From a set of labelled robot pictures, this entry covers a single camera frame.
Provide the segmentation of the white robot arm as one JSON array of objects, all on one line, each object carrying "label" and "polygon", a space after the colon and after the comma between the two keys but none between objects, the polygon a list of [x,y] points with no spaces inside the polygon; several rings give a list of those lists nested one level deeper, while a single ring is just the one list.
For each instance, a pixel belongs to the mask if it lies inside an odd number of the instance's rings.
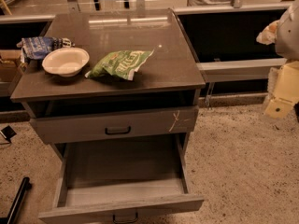
[{"label": "white robot arm", "polygon": [[279,69],[270,69],[263,114],[282,119],[299,103],[299,0],[278,21],[275,49],[286,63]]}]

